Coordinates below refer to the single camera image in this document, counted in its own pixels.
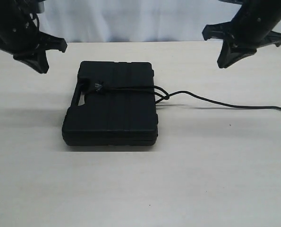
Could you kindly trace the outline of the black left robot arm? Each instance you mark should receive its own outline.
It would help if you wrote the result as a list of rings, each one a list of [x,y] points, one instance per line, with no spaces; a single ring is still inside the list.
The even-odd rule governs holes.
[[[40,31],[42,0],[0,0],[0,50],[40,74],[49,70],[46,52],[65,52],[65,39]]]

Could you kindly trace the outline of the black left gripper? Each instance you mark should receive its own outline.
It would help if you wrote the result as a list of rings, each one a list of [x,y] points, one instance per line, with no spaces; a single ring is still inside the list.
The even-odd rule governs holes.
[[[0,37],[0,50],[13,55],[13,59],[19,61],[40,74],[46,74],[49,70],[47,50],[65,52],[67,42],[64,38],[37,31],[31,36],[14,36],[7,43]]]

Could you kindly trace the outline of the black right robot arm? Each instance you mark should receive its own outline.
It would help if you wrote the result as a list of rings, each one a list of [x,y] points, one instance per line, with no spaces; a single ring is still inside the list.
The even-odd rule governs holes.
[[[281,0],[227,0],[240,9],[231,21],[206,25],[203,39],[222,40],[217,60],[220,69],[256,54],[257,49],[281,46],[281,33],[273,31],[281,21]]]

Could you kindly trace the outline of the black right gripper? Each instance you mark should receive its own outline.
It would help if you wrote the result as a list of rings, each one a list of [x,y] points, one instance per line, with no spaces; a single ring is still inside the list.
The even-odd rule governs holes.
[[[267,30],[243,29],[232,22],[206,25],[202,31],[204,40],[220,39],[222,48],[217,60],[220,69],[226,69],[243,58],[250,57],[258,48],[281,46],[281,33]]]

